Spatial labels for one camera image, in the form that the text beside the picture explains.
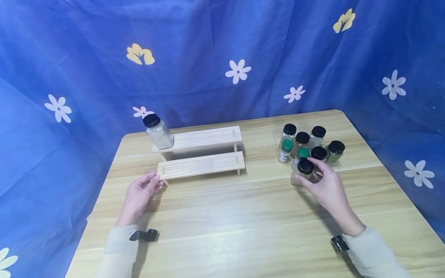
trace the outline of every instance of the green lid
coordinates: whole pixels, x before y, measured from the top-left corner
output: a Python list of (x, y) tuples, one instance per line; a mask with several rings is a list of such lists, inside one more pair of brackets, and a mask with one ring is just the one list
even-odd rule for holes
[(291, 140), (284, 140), (281, 144), (281, 149), (287, 153), (290, 153), (293, 147), (294, 143)]
[(300, 148), (297, 152), (297, 156), (300, 158), (308, 158), (309, 150), (307, 148)]

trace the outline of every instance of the spice jar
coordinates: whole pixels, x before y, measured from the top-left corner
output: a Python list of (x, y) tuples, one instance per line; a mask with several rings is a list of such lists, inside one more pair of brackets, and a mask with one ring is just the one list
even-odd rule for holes
[(291, 154), (292, 147), (294, 143), (291, 140), (284, 140), (281, 144), (281, 148), (278, 151), (278, 162), (285, 164), (289, 160), (289, 155)]
[(344, 144), (340, 141), (332, 141), (329, 145), (327, 145), (326, 151), (328, 152), (326, 163), (329, 165), (334, 165), (343, 155)]
[(309, 143), (309, 134), (307, 134), (304, 131), (300, 131), (295, 136), (293, 142), (294, 142), (294, 147), (292, 148), (291, 151), (291, 157), (295, 158), (295, 155), (297, 154), (300, 148), (307, 148), (307, 145)]
[(325, 135), (326, 130), (323, 126), (314, 126), (311, 131), (311, 138), (309, 139), (309, 151), (311, 151), (316, 146), (320, 146)]
[(167, 149), (173, 146), (173, 135), (158, 115), (149, 114), (144, 117), (143, 122), (147, 127), (147, 134), (158, 149)]
[(281, 139), (279, 141), (278, 147), (281, 148), (281, 144), (284, 140), (294, 139), (295, 133), (297, 132), (297, 127), (293, 124), (286, 124), (283, 128), (283, 133), (281, 134)]
[(321, 160), (321, 161), (325, 161), (326, 160), (326, 156), (328, 155), (328, 152), (320, 146), (316, 146), (312, 149), (311, 151), (311, 157)]
[(300, 162), (300, 160), (302, 159), (306, 159), (309, 157), (309, 150), (307, 148), (300, 148), (297, 152), (297, 156), (295, 157), (294, 161), (292, 162), (292, 169), (295, 168), (295, 166), (297, 166), (298, 162)]
[(300, 160), (298, 162), (297, 167), (294, 168), (291, 175), (291, 184), (297, 186), (303, 186), (299, 180), (295, 178), (295, 175), (299, 175), (307, 180), (312, 175), (312, 171), (314, 170), (314, 165), (307, 159)]

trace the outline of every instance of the blue fabric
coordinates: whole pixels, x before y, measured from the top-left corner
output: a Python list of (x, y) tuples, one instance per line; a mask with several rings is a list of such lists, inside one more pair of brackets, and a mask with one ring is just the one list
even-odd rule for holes
[(121, 137), (149, 111), (175, 128), (340, 109), (445, 240), (444, 1), (0, 7), (12, 278), (65, 275)]

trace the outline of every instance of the beige sleeve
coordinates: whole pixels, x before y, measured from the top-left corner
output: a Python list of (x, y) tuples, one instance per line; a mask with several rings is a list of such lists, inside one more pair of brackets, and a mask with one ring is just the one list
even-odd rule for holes
[(410, 278), (380, 235), (367, 227), (358, 237), (343, 235), (349, 257), (366, 278)]
[(137, 230), (137, 225), (111, 229), (96, 278), (131, 278), (139, 242), (130, 241), (130, 236)]

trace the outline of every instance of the flower pattern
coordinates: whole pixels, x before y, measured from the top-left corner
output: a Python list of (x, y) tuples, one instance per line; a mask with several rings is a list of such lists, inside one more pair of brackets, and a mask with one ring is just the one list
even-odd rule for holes
[(414, 178), (414, 184), (416, 186), (422, 186), (425, 185), (428, 188), (433, 189), (433, 184), (428, 180), (428, 178), (433, 178), (435, 175), (433, 172), (428, 170), (423, 170), (425, 168), (426, 161), (421, 160), (419, 161), (416, 166), (414, 164), (407, 160), (405, 161), (405, 166), (409, 169), (404, 172), (405, 176), (407, 177), (413, 177)]
[(149, 114), (154, 114), (153, 111), (147, 111), (147, 108), (145, 108), (144, 106), (142, 106), (141, 109), (133, 106), (133, 110), (136, 111), (136, 113), (133, 114), (134, 117), (145, 118), (145, 116), (147, 116)]
[(56, 100), (56, 98), (51, 94), (48, 95), (48, 98), (51, 103), (45, 103), (45, 107), (55, 112), (54, 116), (56, 121), (60, 123), (62, 119), (64, 119), (67, 123), (70, 123), (71, 119), (67, 114), (71, 114), (72, 110), (69, 106), (65, 106), (66, 99), (64, 97), (60, 97), (59, 100)]
[(301, 95), (304, 94), (306, 90), (302, 90), (303, 85), (299, 86), (298, 89), (295, 89), (294, 87), (291, 88), (291, 93), (288, 95), (285, 95), (285, 99), (289, 99), (289, 103), (292, 103), (293, 101), (297, 101), (301, 98)]
[(352, 12), (352, 8), (349, 9), (345, 14), (342, 14), (338, 21), (332, 27), (335, 33), (344, 32), (352, 27), (352, 22), (354, 21), (356, 14)]
[(397, 70), (394, 70), (392, 72), (391, 79), (387, 77), (383, 77), (383, 84), (386, 85), (386, 87), (382, 90), (383, 95), (387, 95), (389, 93), (389, 99), (395, 100), (397, 97), (397, 94), (401, 96), (406, 95), (406, 91), (400, 88), (400, 85), (403, 85), (406, 82), (405, 77), (400, 77), (397, 79)]
[(247, 72), (249, 72), (252, 67), (244, 67), (245, 61), (244, 59), (241, 59), (238, 64), (235, 63), (235, 61), (230, 60), (229, 62), (230, 67), (232, 70), (229, 70), (226, 72), (227, 77), (233, 77), (233, 84), (238, 84), (238, 81), (246, 80), (247, 79)]
[(11, 272), (5, 270), (17, 262), (19, 256), (6, 257), (9, 253), (9, 248), (0, 250), (0, 278), (10, 278)]
[(127, 58), (135, 62), (136, 64), (153, 64), (154, 58), (151, 51), (148, 49), (142, 49), (138, 44), (133, 44), (131, 47), (127, 47)]

